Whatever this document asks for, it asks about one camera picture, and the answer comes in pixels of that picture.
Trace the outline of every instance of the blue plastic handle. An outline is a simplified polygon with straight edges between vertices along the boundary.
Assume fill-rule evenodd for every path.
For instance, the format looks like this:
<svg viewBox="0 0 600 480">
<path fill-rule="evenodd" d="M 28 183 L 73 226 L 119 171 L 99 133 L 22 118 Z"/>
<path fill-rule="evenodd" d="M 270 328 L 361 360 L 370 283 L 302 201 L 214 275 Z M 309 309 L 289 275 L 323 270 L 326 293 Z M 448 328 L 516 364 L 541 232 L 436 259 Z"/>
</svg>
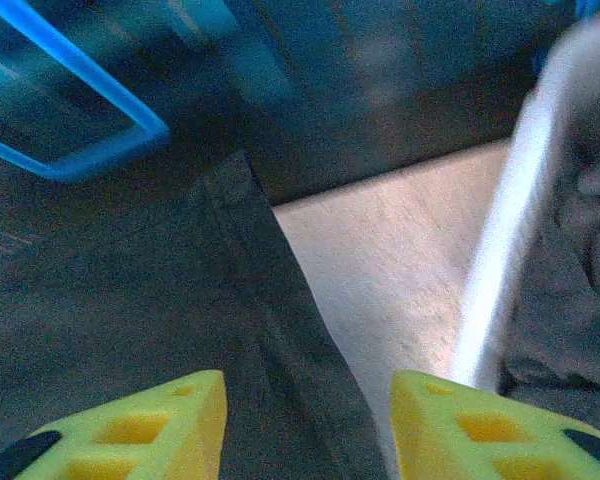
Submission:
<svg viewBox="0 0 600 480">
<path fill-rule="evenodd" d="M 42 177 L 77 182 L 119 166 L 133 154 L 166 143 L 167 125 L 84 52 L 22 0 L 0 0 L 0 17 L 81 78 L 136 125 L 51 163 L 42 163 L 0 142 L 0 157 Z"/>
</svg>

